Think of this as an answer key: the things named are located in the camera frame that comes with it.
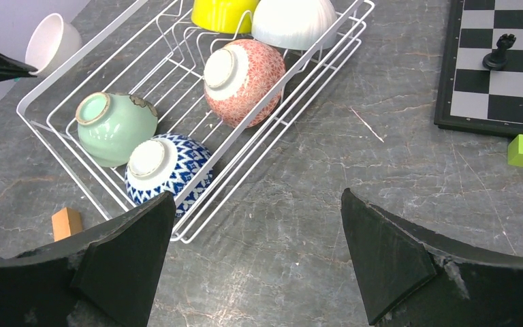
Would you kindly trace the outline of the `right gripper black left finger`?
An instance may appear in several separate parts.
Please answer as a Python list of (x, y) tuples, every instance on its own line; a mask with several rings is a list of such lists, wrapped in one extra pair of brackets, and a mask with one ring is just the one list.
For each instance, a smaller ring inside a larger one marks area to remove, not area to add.
[(145, 326), (176, 217), (170, 192), (0, 258), (0, 326)]

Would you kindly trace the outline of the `pale green ceramic bowl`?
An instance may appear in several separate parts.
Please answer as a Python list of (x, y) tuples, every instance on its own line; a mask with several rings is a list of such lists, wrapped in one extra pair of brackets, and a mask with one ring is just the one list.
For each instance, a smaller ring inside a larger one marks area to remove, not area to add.
[(137, 145), (155, 135), (156, 108), (127, 93), (95, 92), (85, 97), (75, 113), (83, 149), (101, 167), (126, 164)]

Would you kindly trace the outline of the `plain white bowl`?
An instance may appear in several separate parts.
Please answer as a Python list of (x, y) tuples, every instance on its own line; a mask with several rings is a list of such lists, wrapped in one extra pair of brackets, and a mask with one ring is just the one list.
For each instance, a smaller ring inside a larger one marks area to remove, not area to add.
[(51, 13), (35, 28), (25, 52), (25, 63), (37, 69), (32, 76), (47, 77), (82, 48), (78, 30), (62, 15)]

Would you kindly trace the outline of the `yellow bowl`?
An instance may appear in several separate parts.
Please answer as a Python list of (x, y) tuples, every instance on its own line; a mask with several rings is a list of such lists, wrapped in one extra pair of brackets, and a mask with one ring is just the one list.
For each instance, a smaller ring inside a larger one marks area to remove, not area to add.
[(240, 28), (238, 25), (246, 11), (255, 12), (258, 3), (258, 0), (195, 0), (191, 21), (203, 29), (218, 33), (250, 33), (251, 18), (247, 16)]

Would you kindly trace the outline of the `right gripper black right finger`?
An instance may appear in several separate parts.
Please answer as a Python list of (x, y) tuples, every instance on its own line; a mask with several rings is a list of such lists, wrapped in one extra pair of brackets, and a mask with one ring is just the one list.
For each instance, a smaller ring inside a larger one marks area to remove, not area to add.
[(341, 216), (371, 326), (523, 326), (523, 257), (438, 234), (350, 189)]

